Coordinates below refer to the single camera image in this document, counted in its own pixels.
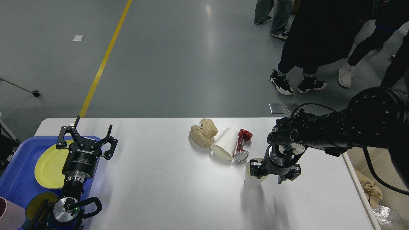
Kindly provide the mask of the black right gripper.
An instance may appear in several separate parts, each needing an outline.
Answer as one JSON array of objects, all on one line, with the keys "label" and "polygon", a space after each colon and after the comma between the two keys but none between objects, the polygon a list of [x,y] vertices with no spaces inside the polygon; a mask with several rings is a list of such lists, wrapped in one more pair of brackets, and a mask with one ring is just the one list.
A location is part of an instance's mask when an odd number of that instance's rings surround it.
[{"label": "black right gripper", "polygon": [[304,152],[305,147],[300,144],[270,145],[263,160],[250,160],[250,176],[262,179],[270,174],[277,175],[278,184],[293,181],[302,173],[297,162]]}]

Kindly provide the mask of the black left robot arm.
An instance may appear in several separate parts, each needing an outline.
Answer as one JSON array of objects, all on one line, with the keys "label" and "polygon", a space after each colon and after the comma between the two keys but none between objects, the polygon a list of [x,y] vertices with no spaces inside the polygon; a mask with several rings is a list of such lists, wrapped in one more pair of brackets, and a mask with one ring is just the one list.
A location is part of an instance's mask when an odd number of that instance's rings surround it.
[{"label": "black left robot arm", "polygon": [[69,126],[62,126],[56,142],[56,149],[68,150],[62,167],[64,184],[56,202],[44,199],[29,222],[28,230],[51,230],[53,225],[69,226],[82,230],[83,219],[97,215],[102,210],[97,197],[81,200],[85,182],[93,179],[100,157],[110,160],[118,140],[113,137],[112,125],[101,140],[82,137],[77,131],[80,116]]}]

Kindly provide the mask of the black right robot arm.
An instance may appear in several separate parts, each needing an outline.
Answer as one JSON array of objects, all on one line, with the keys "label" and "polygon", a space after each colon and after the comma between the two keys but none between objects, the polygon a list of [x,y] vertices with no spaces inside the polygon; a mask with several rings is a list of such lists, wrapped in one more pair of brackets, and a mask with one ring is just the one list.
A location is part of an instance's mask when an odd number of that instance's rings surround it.
[{"label": "black right robot arm", "polygon": [[408,195],[379,178],[367,147],[387,149],[394,168],[408,186],[408,94],[386,87],[372,87],[354,96],[346,109],[327,115],[307,113],[298,106],[289,117],[277,119],[267,137],[262,160],[250,160],[250,175],[260,179],[274,174],[278,183],[301,174],[297,163],[305,150],[323,150],[340,156],[353,147],[362,148],[372,176],[385,187]]}]

